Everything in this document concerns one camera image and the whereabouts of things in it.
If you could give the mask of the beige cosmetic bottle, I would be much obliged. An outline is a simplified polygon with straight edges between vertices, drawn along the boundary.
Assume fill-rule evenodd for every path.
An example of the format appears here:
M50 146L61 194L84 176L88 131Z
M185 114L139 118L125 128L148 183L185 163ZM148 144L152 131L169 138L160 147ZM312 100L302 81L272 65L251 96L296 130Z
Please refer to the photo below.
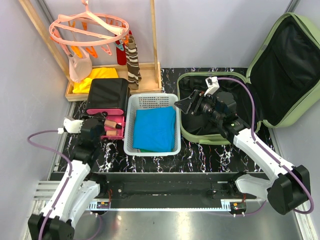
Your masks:
M118 124L115 121L109 120L109 119L106 119L104 121L104 126L108 127L108 128L112 128L112 129L121 129L122 128L122 125Z

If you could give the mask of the magenta plastic tray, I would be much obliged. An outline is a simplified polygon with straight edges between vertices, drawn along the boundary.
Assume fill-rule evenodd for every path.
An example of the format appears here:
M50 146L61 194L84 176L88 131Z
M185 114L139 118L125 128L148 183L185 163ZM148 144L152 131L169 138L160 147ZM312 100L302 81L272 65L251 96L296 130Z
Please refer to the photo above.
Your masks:
M87 109L90 116L100 117L104 125L105 134L102 140L123 140L125 130L124 110L120 108L92 108Z

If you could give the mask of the blue shirt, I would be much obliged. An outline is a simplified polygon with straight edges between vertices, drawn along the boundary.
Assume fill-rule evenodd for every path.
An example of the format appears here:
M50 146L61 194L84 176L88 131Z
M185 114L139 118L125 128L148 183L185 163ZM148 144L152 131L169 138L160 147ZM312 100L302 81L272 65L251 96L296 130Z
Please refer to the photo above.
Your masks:
M133 147L156 153L171 152L175 146L176 111L172 106L138 109L133 128Z

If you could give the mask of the green shirt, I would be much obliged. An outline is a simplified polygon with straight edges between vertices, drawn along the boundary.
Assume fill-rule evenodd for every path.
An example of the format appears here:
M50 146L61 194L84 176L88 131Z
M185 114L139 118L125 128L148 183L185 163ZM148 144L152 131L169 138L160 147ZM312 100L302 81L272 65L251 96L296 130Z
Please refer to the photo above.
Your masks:
M137 150L137 152L139 152L139 153L155 153L154 151L146 150L146 149L141 149L141 148L137 148L136 150Z

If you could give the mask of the green hard-shell suitcase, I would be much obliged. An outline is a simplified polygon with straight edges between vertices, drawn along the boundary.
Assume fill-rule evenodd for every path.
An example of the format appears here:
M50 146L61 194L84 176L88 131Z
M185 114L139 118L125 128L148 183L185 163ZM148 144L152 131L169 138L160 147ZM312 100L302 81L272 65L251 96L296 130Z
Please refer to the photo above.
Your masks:
M287 12L275 22L245 74L182 74L178 98L205 93L214 80L218 93L233 95L237 115L256 132L261 126L291 126L320 98L320 30L307 17Z

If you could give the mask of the brown capped cosmetic bottle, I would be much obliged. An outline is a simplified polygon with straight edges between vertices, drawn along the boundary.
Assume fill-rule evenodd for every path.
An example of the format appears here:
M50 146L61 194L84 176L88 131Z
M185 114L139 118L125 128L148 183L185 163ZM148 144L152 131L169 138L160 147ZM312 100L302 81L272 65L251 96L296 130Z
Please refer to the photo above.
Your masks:
M105 135L107 137L116 137L118 136L118 130L107 130Z

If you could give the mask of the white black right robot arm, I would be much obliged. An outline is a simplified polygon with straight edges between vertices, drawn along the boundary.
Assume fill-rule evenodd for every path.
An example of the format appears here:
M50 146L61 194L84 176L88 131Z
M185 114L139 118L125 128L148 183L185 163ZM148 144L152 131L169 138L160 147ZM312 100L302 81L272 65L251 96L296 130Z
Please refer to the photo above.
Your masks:
M314 210L310 173L303 165L294 166L284 160L264 142L237 114L237 103L229 92L211 95L194 90L174 105L184 114L205 115L220 135L245 152L266 174L267 179L239 173L227 185L228 195L239 198L243 194L259 197L281 215L298 211L298 206L310 203L307 214Z

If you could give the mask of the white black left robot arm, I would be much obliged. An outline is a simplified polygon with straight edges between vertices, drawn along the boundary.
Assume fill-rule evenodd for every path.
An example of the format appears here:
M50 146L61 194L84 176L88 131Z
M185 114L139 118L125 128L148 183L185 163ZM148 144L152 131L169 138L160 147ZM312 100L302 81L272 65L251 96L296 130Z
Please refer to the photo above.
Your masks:
M31 136L27 142L35 147L55 152L66 160L67 169L45 207L28 219L28 229L33 240L72 240L75 228L94 198L108 193L106 177L92 173L91 168L100 154L101 137L105 134L100 117L73 119L65 117L63 127L53 131L77 134L77 142L70 157L53 148L35 143Z

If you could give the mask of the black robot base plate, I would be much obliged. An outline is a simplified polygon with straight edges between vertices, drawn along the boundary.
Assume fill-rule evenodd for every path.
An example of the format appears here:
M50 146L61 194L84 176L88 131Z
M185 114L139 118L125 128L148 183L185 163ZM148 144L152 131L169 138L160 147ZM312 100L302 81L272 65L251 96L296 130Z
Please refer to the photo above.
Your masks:
M237 176L233 172L110 172L101 176L102 198L110 196L111 209L118 211L225 211L222 200L264 202L253 194L232 193L228 182Z

